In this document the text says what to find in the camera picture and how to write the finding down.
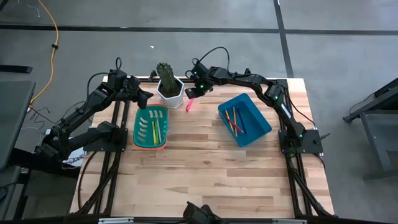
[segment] green plastic basket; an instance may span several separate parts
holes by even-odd
[[[138,149],[161,150],[166,145],[169,129],[169,109],[165,105],[151,104],[144,110],[138,109],[134,123],[134,144]]]

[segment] gray concrete floor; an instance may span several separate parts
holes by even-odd
[[[51,24],[35,1],[34,9],[17,1],[0,12],[0,22]],[[135,27],[277,28],[272,0],[46,0],[60,25]],[[287,29],[398,29],[398,0],[280,0]],[[50,45],[55,32],[0,30],[0,63],[32,66],[30,75],[0,74],[0,79],[30,79],[37,93],[50,76]],[[344,218],[398,222],[398,180],[364,182],[362,176],[380,170],[360,121],[341,119],[348,109],[397,77],[398,36],[288,35],[290,58],[297,78],[304,78],[314,121],[323,141],[326,174],[333,206]],[[265,77],[286,77],[278,34],[172,32],[60,32],[55,76],[35,102],[47,106],[57,120],[72,104],[85,99],[86,81],[123,59],[123,70],[148,75],[159,61],[169,62],[177,75],[191,67],[191,58],[223,45],[231,54],[231,70],[246,67]],[[208,65],[224,66],[223,52]],[[93,81],[94,88],[100,78]],[[28,114],[24,126],[37,126]],[[86,123],[76,133],[88,127]],[[38,134],[21,131],[17,147],[33,150]],[[75,181],[43,174],[29,187],[25,217],[62,215],[69,207]]]

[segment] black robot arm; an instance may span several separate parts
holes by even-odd
[[[64,160],[75,149],[86,146],[99,139],[118,143],[121,140],[120,129],[115,124],[103,121],[97,128],[90,128],[86,133],[70,139],[70,134],[83,124],[96,112],[103,111],[113,101],[137,102],[141,109],[146,108],[147,100],[153,96],[139,88],[140,80],[120,69],[112,70],[108,75],[108,81],[101,83],[91,94],[85,104],[65,119],[54,125],[37,153],[55,160]]]
[[[210,67],[207,69],[202,63],[197,62],[191,70],[191,80],[195,82],[194,88],[187,88],[185,93],[189,98],[203,96],[208,91],[213,91],[213,85],[232,84],[249,87],[257,97],[267,106],[273,108],[280,116],[287,128],[287,138],[290,147],[300,147],[306,130],[303,124],[296,122],[284,102],[284,89],[278,82],[270,81],[260,75],[230,73],[225,68]],[[268,86],[263,92],[261,84]]]

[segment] wooden table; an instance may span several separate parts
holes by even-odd
[[[304,80],[291,78],[288,84],[295,106],[311,118]],[[141,84],[142,89],[153,93],[156,93],[156,86],[156,83]],[[236,144],[217,112],[218,105],[241,93],[248,93],[272,126],[269,134],[248,147]],[[159,102],[157,94],[149,100],[149,103]],[[232,85],[215,86],[213,92],[195,99],[189,113],[185,111],[187,102],[185,97],[183,106],[170,110],[167,145],[162,151],[142,151],[133,145],[137,105],[131,103],[127,149],[119,166],[112,216],[181,217],[186,202],[190,201],[199,207],[208,204],[223,218],[294,217],[285,157],[279,149],[277,132],[280,127],[276,112],[258,100],[249,88]],[[123,106],[121,103],[119,123]],[[114,106],[110,106],[96,113],[93,126],[111,121],[113,109]],[[296,111],[294,116],[306,128],[312,128],[312,124]],[[84,175],[83,203],[98,185],[103,156],[104,153],[97,153]],[[319,158],[311,154],[302,157],[308,188],[324,208],[333,213]],[[300,208],[305,212],[302,192],[298,186],[297,189]],[[70,211],[76,210],[77,194]]]

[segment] pink marker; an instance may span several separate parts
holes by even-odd
[[[193,99],[191,99],[187,105],[187,107],[185,108],[185,110],[188,112],[191,109],[191,106],[193,104]]]

